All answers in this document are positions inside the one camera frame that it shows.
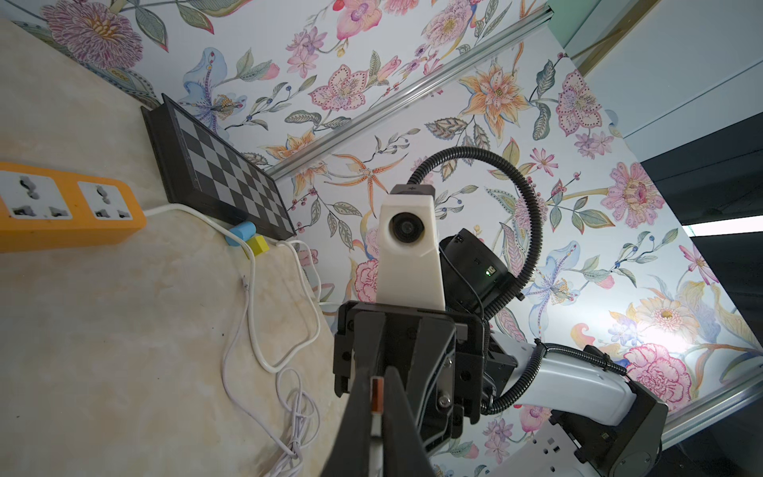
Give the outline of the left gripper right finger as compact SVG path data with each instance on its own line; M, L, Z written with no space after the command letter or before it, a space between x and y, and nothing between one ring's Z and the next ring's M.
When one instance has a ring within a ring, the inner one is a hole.
M383 476L434 476L414 425L399 371L387 367L383 377Z

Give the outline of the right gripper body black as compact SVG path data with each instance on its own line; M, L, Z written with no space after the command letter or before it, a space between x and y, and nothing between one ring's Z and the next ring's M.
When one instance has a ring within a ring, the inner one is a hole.
M349 301L338 311L333 373L337 396L361 377L397 370L426 455L459 439L492 397L488 331L475 315Z

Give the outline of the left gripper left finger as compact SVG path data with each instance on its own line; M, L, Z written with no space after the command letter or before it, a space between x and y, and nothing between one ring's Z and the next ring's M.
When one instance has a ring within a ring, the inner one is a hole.
M385 315L359 310L354 326L355 378L324 476L383 475L383 376Z

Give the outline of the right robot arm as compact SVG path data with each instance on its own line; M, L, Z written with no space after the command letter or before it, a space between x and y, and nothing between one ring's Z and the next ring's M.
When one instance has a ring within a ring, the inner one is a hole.
M424 179L455 159L496 167L525 200L530 248L519 270L467 231L439 238ZM466 423L518 404L545 407L550 420L501 476L644 476L658 463L667 406L607 354L491 332L542 251L538 199L516 167L477 147L433 154L393 188L378 241L375 301L338 310L335 392L348 403L324 475L433 475L437 451L468 449Z

